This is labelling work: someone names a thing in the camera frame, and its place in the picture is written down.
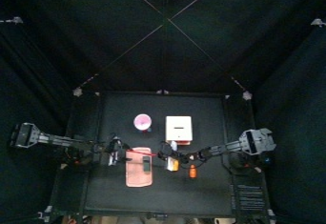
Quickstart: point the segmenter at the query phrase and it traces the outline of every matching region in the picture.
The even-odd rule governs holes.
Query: pink container
[[[142,132],[150,132],[150,125],[152,125],[152,119],[150,116],[145,113],[140,114],[135,117],[134,125],[137,129]]]

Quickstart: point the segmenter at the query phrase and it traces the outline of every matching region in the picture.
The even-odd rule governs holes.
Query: small bottle
[[[196,167],[196,165],[192,165],[190,166],[190,169],[189,169],[189,176],[190,178],[197,178],[198,177],[198,169]]]

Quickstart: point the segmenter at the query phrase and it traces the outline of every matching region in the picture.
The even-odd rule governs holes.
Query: black curtain
[[[325,223],[326,29],[316,27],[257,93],[260,127],[274,132],[272,204],[288,220]]]
[[[0,19],[15,11],[0,1]],[[31,122],[45,132],[65,134],[73,91],[22,24],[0,23],[0,222],[43,211],[54,186],[53,149],[9,147],[14,125]]]

